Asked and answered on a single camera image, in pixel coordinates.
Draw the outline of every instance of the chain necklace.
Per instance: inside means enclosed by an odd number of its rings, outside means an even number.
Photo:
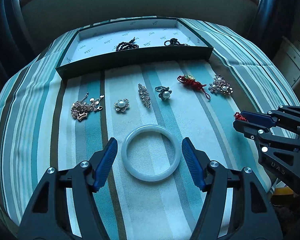
[[[188,44],[181,44],[179,41],[178,41],[178,39],[176,39],[176,38],[172,38],[171,40],[169,40],[169,41],[165,41],[164,42],[164,45],[165,46],[190,46],[190,45],[188,45]]]
[[[100,100],[104,98],[104,95],[101,95],[100,98],[90,98],[90,104],[84,102],[89,95],[89,92],[86,93],[85,97],[80,101],[76,101],[72,104],[71,115],[74,119],[81,121],[83,118],[88,116],[89,112],[96,112],[102,110],[102,106],[97,106],[100,103]]]

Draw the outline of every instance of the blue gripper pad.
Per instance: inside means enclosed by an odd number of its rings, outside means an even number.
[[[118,142],[117,140],[114,139],[112,143],[109,145],[109,147],[106,149],[106,152],[102,157],[102,160],[100,161],[98,167],[96,168],[95,182],[93,184],[93,187],[95,188],[96,191],[99,191],[99,189],[105,185],[110,169],[112,168],[112,164],[117,155],[117,151],[118,151]]]
[[[272,120],[270,116],[255,114],[246,111],[242,111],[241,115],[245,117],[248,120],[248,122],[258,124],[266,128],[272,128],[276,126],[276,123]]]
[[[194,184],[202,191],[206,185],[203,178],[203,169],[186,138],[182,140],[181,148],[192,180]]]

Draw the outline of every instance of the white bangle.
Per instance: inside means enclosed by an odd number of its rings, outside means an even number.
[[[167,137],[170,140],[170,142],[173,146],[173,149],[174,149],[174,158],[173,158],[173,162],[172,162],[170,168],[167,169],[165,172],[158,174],[158,175],[142,174],[142,173],[138,172],[137,170],[135,170],[128,161],[127,148],[128,148],[129,143],[138,134],[143,133],[143,132],[148,132],[148,131],[153,131],[153,132],[158,132],[158,133],[163,134],[165,137]],[[125,138],[125,140],[122,143],[121,157],[122,157],[123,165],[125,166],[127,171],[132,176],[136,177],[137,179],[143,180],[143,181],[159,181],[159,180],[163,180],[163,179],[167,178],[176,170],[176,168],[178,167],[179,162],[180,162],[181,150],[180,150],[180,145],[179,145],[178,139],[171,132],[169,132],[166,128],[156,125],[156,124],[148,124],[148,125],[141,126],[137,129],[135,129],[134,131],[132,131],[130,134],[128,134],[128,136]]]

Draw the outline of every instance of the flower brooch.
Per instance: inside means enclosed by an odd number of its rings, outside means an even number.
[[[208,87],[211,93],[221,93],[224,95],[231,95],[231,93],[233,93],[229,83],[227,83],[220,75],[215,75],[213,80],[213,83],[210,83],[210,87]]]
[[[115,110],[117,112],[118,111],[121,111],[121,112],[126,111],[130,106],[128,103],[129,103],[129,100],[126,98],[124,100],[122,100],[122,99],[118,100],[118,102],[114,103],[114,106],[116,107]]]

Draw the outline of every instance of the jewelry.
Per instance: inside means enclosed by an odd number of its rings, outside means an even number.
[[[222,93],[224,95],[231,95],[233,93],[230,85],[220,75],[215,75],[214,82],[210,83],[208,88],[211,93]]]
[[[148,93],[148,90],[146,89],[146,87],[142,86],[141,84],[138,84],[138,92],[139,92],[139,97],[142,101],[142,103],[150,108],[150,103],[151,103],[151,100],[150,100],[150,96],[149,96],[149,93]]]
[[[178,81],[186,86],[191,86],[195,90],[202,90],[208,100],[211,99],[210,95],[204,90],[206,84],[202,85],[200,82],[195,81],[195,78],[191,75],[178,76]]]
[[[188,45],[188,44],[181,44],[181,43],[178,41],[178,39],[176,39],[176,38],[172,38],[172,39],[169,40],[169,41],[165,41],[165,42],[164,42],[164,45],[165,45],[165,46],[190,46],[190,45]]]
[[[133,44],[135,41],[135,37],[129,41],[129,42],[121,42],[118,44],[117,48],[115,49],[115,51],[119,51],[119,50],[127,50],[127,49],[138,49],[139,46],[137,44]]]
[[[148,131],[153,131],[153,132],[158,132],[163,134],[165,137],[167,137],[170,140],[174,149],[174,158],[170,168],[168,168],[165,172],[158,175],[145,175],[138,172],[131,166],[127,157],[127,148],[129,143],[132,141],[132,139],[135,138],[138,134],[143,132],[148,132]],[[135,129],[134,131],[132,131],[130,134],[127,135],[127,137],[124,139],[121,146],[121,158],[122,158],[123,166],[125,166],[127,171],[135,178],[143,181],[159,181],[169,177],[178,167],[181,159],[180,144],[176,136],[174,136],[166,128],[156,124],[148,124]]]
[[[248,121],[248,120],[247,120],[245,117],[243,117],[239,112],[236,112],[236,113],[234,114],[234,118],[235,118],[235,120],[241,120],[241,121],[245,121],[245,122]]]
[[[161,98],[161,100],[168,99],[172,93],[172,90],[169,90],[169,87],[158,86],[154,89],[159,92],[159,98]]]
[[[120,99],[118,102],[114,103],[114,106],[116,107],[116,111],[124,112],[129,108],[129,100],[125,98],[124,100]]]
[[[82,121],[83,118],[88,116],[89,112],[96,112],[102,110],[102,106],[96,107],[102,98],[104,98],[104,95],[101,95],[100,98],[91,98],[90,99],[90,104],[87,104],[86,102],[83,102],[84,100],[87,99],[89,93],[87,92],[85,97],[80,100],[76,101],[75,103],[72,104],[71,107],[71,115],[74,119],[78,119],[79,121]]]

